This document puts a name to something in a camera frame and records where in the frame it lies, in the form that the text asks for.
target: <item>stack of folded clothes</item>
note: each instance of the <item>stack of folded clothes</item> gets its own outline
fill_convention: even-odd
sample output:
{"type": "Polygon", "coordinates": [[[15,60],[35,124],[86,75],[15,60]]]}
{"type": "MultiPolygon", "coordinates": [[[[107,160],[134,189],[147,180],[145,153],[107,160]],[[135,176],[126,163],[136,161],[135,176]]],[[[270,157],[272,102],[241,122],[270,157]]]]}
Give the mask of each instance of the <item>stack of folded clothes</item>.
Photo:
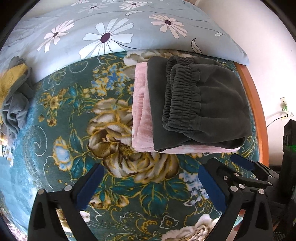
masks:
{"type": "Polygon", "coordinates": [[[251,135],[239,77],[209,58],[155,56],[137,64],[132,112],[139,152],[234,152],[251,135]]]}

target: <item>black folded garment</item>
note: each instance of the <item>black folded garment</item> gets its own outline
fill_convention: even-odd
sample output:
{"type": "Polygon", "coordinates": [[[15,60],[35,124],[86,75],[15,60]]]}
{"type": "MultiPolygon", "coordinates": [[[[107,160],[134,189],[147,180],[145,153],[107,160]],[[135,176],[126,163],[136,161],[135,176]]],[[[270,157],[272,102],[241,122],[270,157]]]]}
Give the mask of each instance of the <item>black folded garment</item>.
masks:
{"type": "Polygon", "coordinates": [[[234,149],[251,135],[242,84],[215,60],[156,56],[148,61],[147,77],[154,150],[186,144],[234,149]]]}

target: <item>light blue bedsheet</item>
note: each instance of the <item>light blue bedsheet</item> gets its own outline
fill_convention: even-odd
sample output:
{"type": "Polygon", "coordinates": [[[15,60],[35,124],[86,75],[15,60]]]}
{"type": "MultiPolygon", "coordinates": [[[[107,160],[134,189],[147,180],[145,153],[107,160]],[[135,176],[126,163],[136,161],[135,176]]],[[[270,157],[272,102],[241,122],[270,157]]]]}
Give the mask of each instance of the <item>light blue bedsheet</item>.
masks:
{"type": "Polygon", "coordinates": [[[208,15],[182,0],[80,0],[20,21],[0,52],[0,73],[14,56],[35,82],[81,59],[131,49],[176,49],[248,64],[246,53],[208,15]]]}

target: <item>yellow cloth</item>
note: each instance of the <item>yellow cloth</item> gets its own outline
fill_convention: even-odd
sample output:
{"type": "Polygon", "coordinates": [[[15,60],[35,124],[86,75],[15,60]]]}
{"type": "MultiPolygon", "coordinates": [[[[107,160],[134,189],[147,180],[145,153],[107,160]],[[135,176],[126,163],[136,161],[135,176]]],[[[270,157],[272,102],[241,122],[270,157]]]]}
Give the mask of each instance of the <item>yellow cloth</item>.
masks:
{"type": "Polygon", "coordinates": [[[1,78],[0,78],[0,106],[8,94],[10,87],[21,77],[28,67],[26,64],[20,64],[9,69],[1,78]]]}

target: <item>pink towel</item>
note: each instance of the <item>pink towel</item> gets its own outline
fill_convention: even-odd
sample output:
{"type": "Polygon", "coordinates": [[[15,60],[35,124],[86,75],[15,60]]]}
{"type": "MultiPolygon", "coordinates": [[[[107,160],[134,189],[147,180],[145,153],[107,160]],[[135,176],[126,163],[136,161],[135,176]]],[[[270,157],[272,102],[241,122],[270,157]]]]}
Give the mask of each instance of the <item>pink towel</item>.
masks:
{"type": "MultiPolygon", "coordinates": [[[[138,152],[156,152],[153,145],[153,126],[147,84],[147,62],[138,63],[136,65],[132,114],[132,147],[138,152]]],[[[172,149],[166,149],[162,153],[221,153],[235,152],[238,149],[239,147],[229,150],[206,145],[183,145],[172,149]]]]}

